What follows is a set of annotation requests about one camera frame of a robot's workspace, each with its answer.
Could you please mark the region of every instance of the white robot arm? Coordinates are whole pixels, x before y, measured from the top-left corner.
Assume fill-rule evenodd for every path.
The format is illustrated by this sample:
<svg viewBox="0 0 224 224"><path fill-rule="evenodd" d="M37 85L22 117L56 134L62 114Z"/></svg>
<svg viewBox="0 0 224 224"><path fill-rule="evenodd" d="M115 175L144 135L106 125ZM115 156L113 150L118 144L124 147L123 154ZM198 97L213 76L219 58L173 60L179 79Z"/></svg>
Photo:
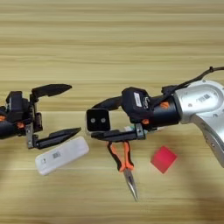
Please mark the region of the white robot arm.
<svg viewBox="0 0 224 224"><path fill-rule="evenodd" d="M174 93L180 122L195 123L224 167L224 87L215 81L195 81Z"/></svg>

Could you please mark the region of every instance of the black cable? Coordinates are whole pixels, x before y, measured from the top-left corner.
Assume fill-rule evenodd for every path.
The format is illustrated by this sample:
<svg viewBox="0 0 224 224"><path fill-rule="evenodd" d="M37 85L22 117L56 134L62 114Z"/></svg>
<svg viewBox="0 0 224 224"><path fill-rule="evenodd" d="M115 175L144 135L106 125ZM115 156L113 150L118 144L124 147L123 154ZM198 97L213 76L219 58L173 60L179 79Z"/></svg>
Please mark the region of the black cable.
<svg viewBox="0 0 224 224"><path fill-rule="evenodd" d="M224 66L218 66L218 67L212 67L210 66L209 69L207 69L204 73L202 73L201 75L197 76L196 78L193 78L191 80L185 81L181 84L178 84L177 86L169 86L166 87L167 91L165 91L164 95L162 97L160 97L159 99L155 100L151 106L152 109L154 109L158 104L160 104L161 102L165 101L168 97L170 97L176 90L180 89L180 88L186 88L189 84L191 84L192 82L195 81L200 81L202 80L206 75L211 74L213 72L216 71L221 71L224 70Z"/></svg>

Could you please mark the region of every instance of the orange plier handle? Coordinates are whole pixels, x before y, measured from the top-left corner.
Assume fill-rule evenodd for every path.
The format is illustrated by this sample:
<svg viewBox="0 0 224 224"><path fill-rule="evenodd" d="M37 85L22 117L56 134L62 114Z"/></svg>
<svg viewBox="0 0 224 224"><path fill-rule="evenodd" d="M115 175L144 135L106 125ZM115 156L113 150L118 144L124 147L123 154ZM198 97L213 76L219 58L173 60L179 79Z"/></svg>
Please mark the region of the orange plier handle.
<svg viewBox="0 0 224 224"><path fill-rule="evenodd" d="M123 142L123 148L124 148L124 162L119 157L116 151L116 147L113 145L113 143L108 142L108 151L117 164L117 170L119 172L123 172L124 169L129 169L132 171L134 169L134 164L132 163L130 159L130 143Z"/></svg>

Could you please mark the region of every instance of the screw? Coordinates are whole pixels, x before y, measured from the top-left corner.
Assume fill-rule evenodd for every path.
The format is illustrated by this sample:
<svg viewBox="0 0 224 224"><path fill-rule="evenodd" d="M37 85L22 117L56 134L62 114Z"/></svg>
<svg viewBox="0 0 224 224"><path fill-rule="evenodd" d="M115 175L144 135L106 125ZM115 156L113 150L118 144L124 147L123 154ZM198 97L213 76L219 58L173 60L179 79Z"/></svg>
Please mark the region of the screw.
<svg viewBox="0 0 224 224"><path fill-rule="evenodd" d="M91 118L90 122L91 123L95 123L95 119L94 118Z"/></svg>

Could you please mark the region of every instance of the wooden table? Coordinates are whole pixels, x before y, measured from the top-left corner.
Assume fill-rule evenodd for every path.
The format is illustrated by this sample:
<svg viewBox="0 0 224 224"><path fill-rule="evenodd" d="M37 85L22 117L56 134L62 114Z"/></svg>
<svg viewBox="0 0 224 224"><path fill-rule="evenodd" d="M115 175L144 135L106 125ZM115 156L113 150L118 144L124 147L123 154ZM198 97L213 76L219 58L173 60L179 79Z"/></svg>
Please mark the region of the wooden table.
<svg viewBox="0 0 224 224"><path fill-rule="evenodd" d="M178 84L224 63L221 0L1 0L1 104L11 90L49 83L73 89L43 98L45 130L82 127L86 109L124 88ZM223 73L208 79L224 84ZM113 128L129 124L112 113ZM224 170L194 125L131 143L136 203L105 143L86 137L85 157L42 177L25 139L0 144L1 224L204 224L224 222ZM166 174L150 164L162 145L178 159Z"/></svg>

